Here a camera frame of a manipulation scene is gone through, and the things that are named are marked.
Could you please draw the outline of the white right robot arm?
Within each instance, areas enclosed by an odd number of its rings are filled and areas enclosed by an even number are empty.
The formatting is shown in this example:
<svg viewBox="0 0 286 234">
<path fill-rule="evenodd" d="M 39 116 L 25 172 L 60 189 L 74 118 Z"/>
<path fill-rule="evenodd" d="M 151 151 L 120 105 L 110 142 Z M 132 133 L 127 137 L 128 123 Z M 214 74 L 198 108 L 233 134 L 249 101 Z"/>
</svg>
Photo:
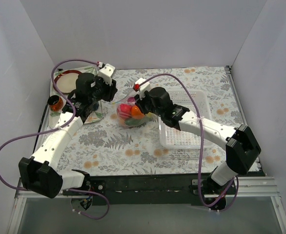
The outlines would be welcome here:
<svg viewBox="0 0 286 234">
<path fill-rule="evenodd" d="M 246 175 L 261 153 L 261 147 L 247 125 L 232 127 L 199 118 L 186 107 L 173 103 L 162 87 L 143 89 L 135 85 L 135 104 L 142 113 L 153 113 L 171 128 L 194 135 L 218 145 L 226 152 L 226 160 L 209 175 L 203 186 L 214 194 L 224 190 L 236 175 Z"/>
</svg>

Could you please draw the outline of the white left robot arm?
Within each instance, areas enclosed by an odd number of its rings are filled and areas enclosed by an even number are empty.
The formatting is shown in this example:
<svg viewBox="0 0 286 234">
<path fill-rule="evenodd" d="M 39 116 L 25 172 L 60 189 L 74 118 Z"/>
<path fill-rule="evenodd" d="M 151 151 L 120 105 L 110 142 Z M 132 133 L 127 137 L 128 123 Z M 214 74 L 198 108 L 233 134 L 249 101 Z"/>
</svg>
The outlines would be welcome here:
<svg viewBox="0 0 286 234">
<path fill-rule="evenodd" d="M 48 198 L 54 198 L 60 191 L 72 189 L 80 195 L 90 191 L 88 173 L 72 170 L 57 172 L 58 163 L 74 134 L 83 126 L 99 101 L 110 102 L 117 92 L 113 72 L 99 71 L 97 75 L 81 73 L 76 88 L 65 97 L 66 104 L 55 125 L 56 130 L 29 157 L 19 162 L 22 185 L 25 189 Z"/>
</svg>

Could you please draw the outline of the clear zip top bag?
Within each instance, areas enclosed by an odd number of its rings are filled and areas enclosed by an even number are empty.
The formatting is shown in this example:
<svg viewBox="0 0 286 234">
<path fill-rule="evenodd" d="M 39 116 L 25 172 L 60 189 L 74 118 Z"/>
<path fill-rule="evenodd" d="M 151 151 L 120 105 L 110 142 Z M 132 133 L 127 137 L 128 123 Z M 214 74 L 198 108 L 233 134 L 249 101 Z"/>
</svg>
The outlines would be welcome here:
<svg viewBox="0 0 286 234">
<path fill-rule="evenodd" d="M 135 92 L 130 92 L 122 99 L 116 101 L 116 115 L 118 123 L 123 128 L 140 127 L 155 120 L 152 113 L 143 114 L 136 105 Z"/>
</svg>

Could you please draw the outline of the orange fake fruit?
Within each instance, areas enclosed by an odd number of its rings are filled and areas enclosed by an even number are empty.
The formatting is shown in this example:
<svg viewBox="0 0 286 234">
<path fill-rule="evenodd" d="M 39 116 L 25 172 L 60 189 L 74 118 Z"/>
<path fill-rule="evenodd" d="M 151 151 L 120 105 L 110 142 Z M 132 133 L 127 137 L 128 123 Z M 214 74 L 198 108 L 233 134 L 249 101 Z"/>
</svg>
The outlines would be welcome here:
<svg viewBox="0 0 286 234">
<path fill-rule="evenodd" d="M 131 108 L 131 115 L 134 119 L 142 119 L 144 118 L 144 114 L 141 112 L 138 106 L 134 105 Z"/>
</svg>

